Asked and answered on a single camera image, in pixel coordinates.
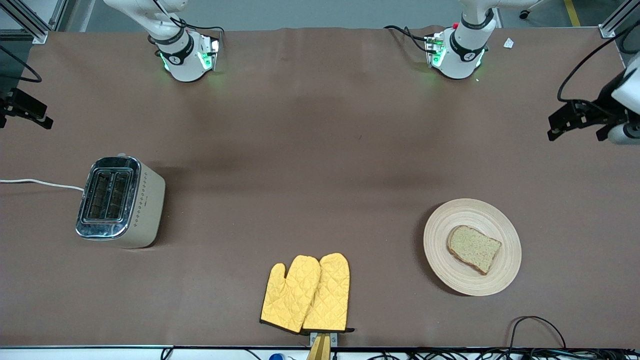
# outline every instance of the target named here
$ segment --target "green led light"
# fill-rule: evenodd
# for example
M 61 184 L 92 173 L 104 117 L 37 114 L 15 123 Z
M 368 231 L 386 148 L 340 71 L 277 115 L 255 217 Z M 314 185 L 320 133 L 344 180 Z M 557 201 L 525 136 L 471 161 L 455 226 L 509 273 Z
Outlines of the green led light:
M 439 67 L 442 64 L 442 59 L 447 52 L 444 49 L 444 46 L 440 48 L 440 51 L 433 56 L 433 66 Z
M 205 70 L 209 70 L 211 69 L 212 65 L 211 65 L 211 57 L 209 55 L 202 54 L 202 53 L 198 53 L 198 57 L 200 59 L 200 62 L 202 63 L 202 67 Z
M 160 53 L 160 59 L 162 59 L 162 63 L 164 64 L 164 69 L 167 71 L 171 71 L 169 70 L 169 65 L 167 65 L 166 60 L 164 59 L 164 55 L 162 55 L 162 53 Z
M 480 61 L 482 61 L 482 55 L 484 55 L 484 50 L 482 50 L 480 52 L 480 55 L 478 55 L 478 61 L 476 63 L 476 67 L 480 66 Z

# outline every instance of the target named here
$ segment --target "wooden plate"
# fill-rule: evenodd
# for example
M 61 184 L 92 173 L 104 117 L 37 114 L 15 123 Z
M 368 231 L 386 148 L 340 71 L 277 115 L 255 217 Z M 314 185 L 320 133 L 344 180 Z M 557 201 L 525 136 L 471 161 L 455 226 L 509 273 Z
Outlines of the wooden plate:
M 502 243 L 487 275 L 456 259 L 447 249 L 449 233 L 458 225 L 473 227 Z M 492 295 L 509 286 L 522 260 L 513 224 L 500 210 L 474 199 L 452 200 L 433 212 L 424 227 L 424 253 L 446 285 L 473 296 Z

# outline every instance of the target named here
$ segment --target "oven mitt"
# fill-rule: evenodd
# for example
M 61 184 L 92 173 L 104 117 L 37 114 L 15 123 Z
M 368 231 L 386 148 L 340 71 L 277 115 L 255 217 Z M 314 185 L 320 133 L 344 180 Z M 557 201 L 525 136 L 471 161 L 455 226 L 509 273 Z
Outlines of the oven mitt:
M 299 333 L 320 281 L 316 258 L 299 255 L 285 276 L 284 264 L 271 269 L 262 304 L 261 323 Z
M 349 263 L 342 254 L 329 254 L 320 260 L 320 268 L 320 283 L 303 328 L 344 332 L 349 302 Z

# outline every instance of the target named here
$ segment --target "gray floor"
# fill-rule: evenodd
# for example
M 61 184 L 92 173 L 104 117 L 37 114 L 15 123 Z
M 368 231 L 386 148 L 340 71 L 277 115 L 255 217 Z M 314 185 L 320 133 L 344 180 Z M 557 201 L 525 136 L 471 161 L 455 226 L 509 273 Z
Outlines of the gray floor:
M 73 0 L 74 5 L 63 28 L 66 31 L 144 31 L 124 14 L 108 7 L 103 0 Z M 603 22 L 621 0 L 573 0 L 581 26 Z M 571 26 L 564 0 L 550 0 L 536 7 L 526 20 L 521 9 L 500 9 L 505 28 Z M 449 26 L 460 19 L 455 0 L 191 0 L 180 16 L 198 26 L 222 26 L 230 31 L 272 30 L 278 28 L 341 27 L 382 28 L 394 24 L 422 28 L 431 24 Z M 631 23 L 640 18 L 636 10 Z M 3 42 L 26 59 L 30 44 Z M 627 41 L 627 47 L 640 48 L 640 30 Z M 20 74 L 20 65 L 3 54 L 0 71 Z M 0 78 L 0 88 L 15 81 Z
M 180 16 L 194 25 L 222 26 L 234 31 L 382 28 L 389 24 L 410 28 L 432 24 L 450 26 L 460 20 L 460 13 L 460 5 L 455 0 L 191 0 Z M 520 10 L 503 9 L 502 13 L 506 27 L 571 26 L 563 0 L 544 4 L 525 21 L 518 18 Z M 95 2 L 86 30 L 143 31 L 133 20 L 101 0 Z

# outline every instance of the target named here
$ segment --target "stainless steel toaster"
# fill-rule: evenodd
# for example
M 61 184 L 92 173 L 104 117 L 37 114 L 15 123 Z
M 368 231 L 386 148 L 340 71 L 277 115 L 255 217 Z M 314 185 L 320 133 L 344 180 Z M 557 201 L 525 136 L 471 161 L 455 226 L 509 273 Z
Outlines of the stainless steel toaster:
M 136 158 L 102 158 L 86 180 L 76 232 L 119 247 L 149 246 L 160 223 L 164 188 L 164 179 Z

